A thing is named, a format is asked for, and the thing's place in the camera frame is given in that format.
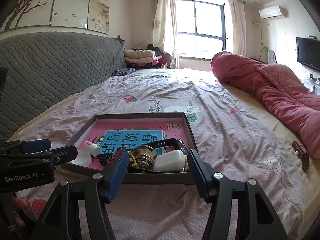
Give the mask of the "white earbuds case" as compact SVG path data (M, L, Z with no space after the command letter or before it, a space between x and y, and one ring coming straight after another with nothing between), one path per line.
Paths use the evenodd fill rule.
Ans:
M156 157L153 170L158 172L175 172L184 169L185 158L181 150L173 150Z

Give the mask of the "black hair clip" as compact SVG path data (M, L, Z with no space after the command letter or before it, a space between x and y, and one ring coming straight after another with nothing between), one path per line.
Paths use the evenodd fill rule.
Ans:
M113 153L102 153L97 155L97 159L99 163L105 167L106 165L112 163L114 161L114 154Z

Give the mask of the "beige curtain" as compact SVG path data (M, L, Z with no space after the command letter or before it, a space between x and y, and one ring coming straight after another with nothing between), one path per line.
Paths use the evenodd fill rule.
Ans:
M247 32L244 2L228 0L233 25L233 52L245 56Z
M153 3L153 45L170 55L170 68L179 69L176 0L153 0Z

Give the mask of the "small white pill bottle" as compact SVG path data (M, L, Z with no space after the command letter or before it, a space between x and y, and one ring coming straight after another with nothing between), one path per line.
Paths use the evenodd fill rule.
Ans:
M83 143L82 149L88 151L94 157L97 157L101 154L101 148L88 140Z

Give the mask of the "right beige curtain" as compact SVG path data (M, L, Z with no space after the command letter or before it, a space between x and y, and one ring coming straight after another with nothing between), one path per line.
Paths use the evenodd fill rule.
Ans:
M233 52L245 56L247 32L244 2L228 0L233 25Z

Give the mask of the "pink and blue book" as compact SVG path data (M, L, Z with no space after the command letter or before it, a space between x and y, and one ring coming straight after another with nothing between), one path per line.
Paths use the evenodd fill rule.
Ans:
M113 153L114 157L119 148L129 151L140 145L164 139L180 139L187 149L189 141L183 122L181 121L154 121L154 122L108 122L96 120L85 129L78 141L75 143L77 150L83 150L85 141L91 141L101 148L101 153ZM101 170L103 166L99 160L92 156L89 167Z

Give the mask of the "floral wall painting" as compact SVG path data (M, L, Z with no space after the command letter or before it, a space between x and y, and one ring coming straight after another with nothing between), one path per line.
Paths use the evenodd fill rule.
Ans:
M110 0L18 0L1 31L48 25L109 32Z

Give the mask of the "black television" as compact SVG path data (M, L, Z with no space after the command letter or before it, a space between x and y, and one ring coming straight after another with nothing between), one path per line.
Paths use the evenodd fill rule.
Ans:
M320 41L313 38L296 37L297 61L319 71Z

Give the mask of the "left beige curtain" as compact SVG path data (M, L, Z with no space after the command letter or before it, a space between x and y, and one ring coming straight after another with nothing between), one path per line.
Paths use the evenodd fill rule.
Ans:
M170 55L170 68L179 69L176 0L153 0L153 3L153 45Z

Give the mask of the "white air conditioner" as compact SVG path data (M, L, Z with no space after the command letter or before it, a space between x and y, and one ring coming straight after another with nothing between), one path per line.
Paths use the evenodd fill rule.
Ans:
M280 5L275 5L272 7L260 9L259 16L262 20L266 20L274 17L286 17L285 10Z

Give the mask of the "window with dark frame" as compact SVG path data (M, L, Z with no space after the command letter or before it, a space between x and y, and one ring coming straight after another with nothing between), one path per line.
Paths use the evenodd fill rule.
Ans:
M211 59L226 49L224 4L176 0L176 10L180 56Z

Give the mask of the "black and gold wristwatch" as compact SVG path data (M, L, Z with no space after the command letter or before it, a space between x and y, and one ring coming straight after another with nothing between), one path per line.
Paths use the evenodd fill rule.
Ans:
M188 150L182 140L171 138L171 139L164 139L164 140L149 142L146 145L151 146L153 149L155 149L158 156L162 155L164 153L173 151L173 150L181 150L183 152L184 158L185 158L184 169L182 169L180 171L175 171L175 172L158 172L158 171L154 171L153 168L151 170L148 170L145 168L134 168L129 163L128 172L130 172L130 173L154 173L154 174L157 174L157 173L182 173L185 171L185 168L187 167Z

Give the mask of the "red quilted duvet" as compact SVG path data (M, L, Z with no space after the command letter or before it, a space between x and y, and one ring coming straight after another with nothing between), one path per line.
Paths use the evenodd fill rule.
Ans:
M319 159L319 96L310 92L289 67L222 51L212 58L211 69L220 82L259 100L299 136L313 159Z

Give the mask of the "white bottle cap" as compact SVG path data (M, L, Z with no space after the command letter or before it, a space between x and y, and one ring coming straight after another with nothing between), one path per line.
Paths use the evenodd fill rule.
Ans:
M89 167L92 163L91 154L87 150L78 150L77 157L71 161L73 165Z

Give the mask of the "pink floral bed sheet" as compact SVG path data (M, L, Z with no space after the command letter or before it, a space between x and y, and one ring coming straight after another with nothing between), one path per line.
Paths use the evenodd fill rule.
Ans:
M178 70L111 77L57 103L21 127L14 140L65 145L94 115L188 111L203 161L230 179L254 178L270 198L289 239L301 239L319 209L319 166L303 172L295 135L255 98L231 94L210 72ZM194 185L124 184L107 206L117 239L201 239L210 206Z

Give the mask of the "pile of folded clothes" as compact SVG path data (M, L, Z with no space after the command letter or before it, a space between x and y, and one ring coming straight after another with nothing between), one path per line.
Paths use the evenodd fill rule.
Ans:
M125 76L142 69L168 69L171 56L159 47L149 44L147 49L124 50L126 67L115 70L111 76Z

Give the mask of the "grey quilted headboard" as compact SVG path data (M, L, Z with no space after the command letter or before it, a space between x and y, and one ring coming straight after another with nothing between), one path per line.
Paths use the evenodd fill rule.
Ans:
M1 141L61 100L126 67L125 41L70 32L1 40Z

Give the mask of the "grey cardboard tray box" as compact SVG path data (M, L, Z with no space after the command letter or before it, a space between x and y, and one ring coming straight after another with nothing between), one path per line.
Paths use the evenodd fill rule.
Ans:
M118 134L121 131L126 133L143 133L145 139L156 136L157 131L163 132L163 139L179 139L184 143L186 151L197 149L196 142L185 113L163 112L163 113L123 113L95 115L88 120L67 142L66 146L75 146L78 150L83 148L86 141L93 143L100 142L101 149L106 153L115 153L119 147L127 150L136 148L139 143L110 142L106 133ZM131 171L125 173L124 184L184 184L194 185L190 171L155 173L149 171Z

